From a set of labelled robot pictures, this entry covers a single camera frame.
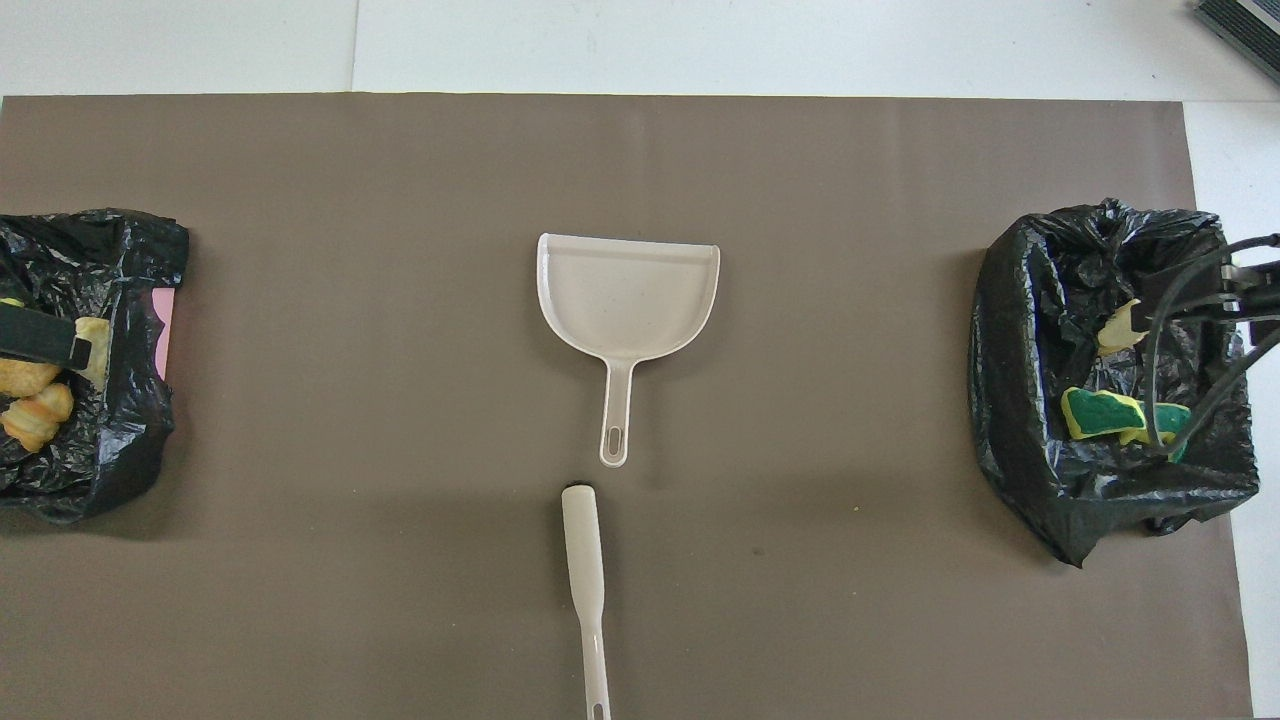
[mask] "green sponge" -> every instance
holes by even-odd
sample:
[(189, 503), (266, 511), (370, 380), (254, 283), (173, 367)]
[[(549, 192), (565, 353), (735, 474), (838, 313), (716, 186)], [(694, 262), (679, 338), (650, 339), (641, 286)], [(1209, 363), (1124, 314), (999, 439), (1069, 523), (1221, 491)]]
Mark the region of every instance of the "green sponge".
[[(1192, 416), (1192, 409), (1185, 405), (1178, 405), (1176, 402), (1157, 402), (1156, 404), (1156, 427), (1160, 428), (1160, 439), (1162, 442), (1172, 442), (1174, 437), (1187, 420)], [(1151, 430), (1147, 428), (1132, 428), (1120, 433), (1120, 445), (1129, 445), (1133, 441), (1144, 442), (1151, 445)], [(1178, 462), (1183, 457), (1183, 452), (1187, 450), (1184, 445), (1178, 452), (1169, 457), (1170, 461)]]
[(1144, 430), (1147, 420), (1142, 405), (1126, 396), (1100, 389), (1089, 392), (1070, 387), (1062, 393), (1062, 415), (1074, 439), (1084, 439), (1120, 430)]
[[(1089, 392), (1084, 388), (1070, 387), (1062, 393), (1062, 415), (1066, 416), (1066, 428), (1074, 439), (1119, 433), (1120, 445), (1129, 445), (1133, 441), (1148, 445), (1152, 442), (1142, 402), (1128, 395), (1116, 395), (1105, 389)], [(1160, 428), (1160, 439), (1166, 443), (1172, 442), (1178, 430), (1183, 429), (1190, 416), (1192, 411), (1185, 405), (1157, 402), (1156, 427)], [(1184, 445), (1169, 457), (1169, 461), (1178, 462), (1185, 451), (1187, 446)]]

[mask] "trash bag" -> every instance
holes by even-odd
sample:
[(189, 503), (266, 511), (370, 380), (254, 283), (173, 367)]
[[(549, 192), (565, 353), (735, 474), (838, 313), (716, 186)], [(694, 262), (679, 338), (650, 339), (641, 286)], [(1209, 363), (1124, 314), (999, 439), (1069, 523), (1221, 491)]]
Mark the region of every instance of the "trash bag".
[(0, 297), (72, 320), (108, 318), (111, 327), (102, 391), (74, 373), (59, 375), (76, 406), (52, 441), (31, 454), (0, 433), (0, 507), (73, 523), (155, 484), (173, 407), (155, 368), (164, 323), (151, 291), (182, 283), (187, 247), (186, 228), (146, 213), (0, 215)]
[(1248, 389), (1236, 384), (1179, 462), (1115, 436), (1071, 439), (1069, 387), (1194, 407), (1242, 355), (1231, 325), (1166, 328), (1156, 368), (1146, 341), (1098, 357), (1097, 333), (1140, 278), (1226, 243), (1217, 217), (1138, 211), (1117, 200), (1025, 215), (987, 250), (974, 296), (969, 410), (978, 465), (996, 493), (1062, 562), (1083, 566), (1107, 533), (1139, 523), (1167, 534), (1258, 492)]

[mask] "bread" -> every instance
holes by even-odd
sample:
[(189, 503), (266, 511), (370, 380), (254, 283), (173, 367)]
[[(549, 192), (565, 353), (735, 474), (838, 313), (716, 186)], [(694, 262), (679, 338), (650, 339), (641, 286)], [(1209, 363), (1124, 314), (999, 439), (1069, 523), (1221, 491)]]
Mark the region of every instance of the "bread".
[(27, 452), (38, 452), (72, 416), (73, 406), (72, 389), (54, 383), (32, 397), (9, 404), (9, 409), (0, 413), (0, 424), (5, 434), (20, 442)]
[(1120, 306), (1107, 320), (1107, 324), (1098, 331), (1098, 357), (1106, 357), (1133, 347), (1147, 337), (1147, 333), (1133, 331), (1133, 306), (1138, 300), (1130, 300)]
[(36, 395), (54, 382), (60, 372), (58, 365), (0, 357), (0, 392), (10, 397)]
[(90, 341), (93, 350), (88, 355), (88, 366), (78, 373), (96, 389), (106, 384), (106, 357), (111, 347), (111, 324), (105, 318), (79, 318), (76, 320), (76, 337)]

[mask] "dustpan handle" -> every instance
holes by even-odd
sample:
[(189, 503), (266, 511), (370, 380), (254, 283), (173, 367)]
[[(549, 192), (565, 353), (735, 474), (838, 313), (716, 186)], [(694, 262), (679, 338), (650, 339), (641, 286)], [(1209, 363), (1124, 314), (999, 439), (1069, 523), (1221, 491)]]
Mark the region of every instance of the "dustpan handle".
[(600, 430), (600, 462), (618, 468), (627, 461), (627, 424), (631, 419), (631, 372), (635, 363), (607, 360), (604, 424)]

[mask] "white plastic handle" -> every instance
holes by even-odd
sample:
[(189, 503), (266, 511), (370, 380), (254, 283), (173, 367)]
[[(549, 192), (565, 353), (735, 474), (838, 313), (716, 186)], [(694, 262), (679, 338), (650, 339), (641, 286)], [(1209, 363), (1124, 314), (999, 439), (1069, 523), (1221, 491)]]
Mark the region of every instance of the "white plastic handle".
[(588, 720), (609, 720), (609, 684), (604, 671), (604, 557), (595, 491), (573, 486), (561, 493), (568, 587), (582, 626), (582, 679)]
[(627, 439), (631, 434), (631, 374), (635, 363), (605, 360), (604, 427), (600, 430), (600, 462), (621, 468), (627, 461)]

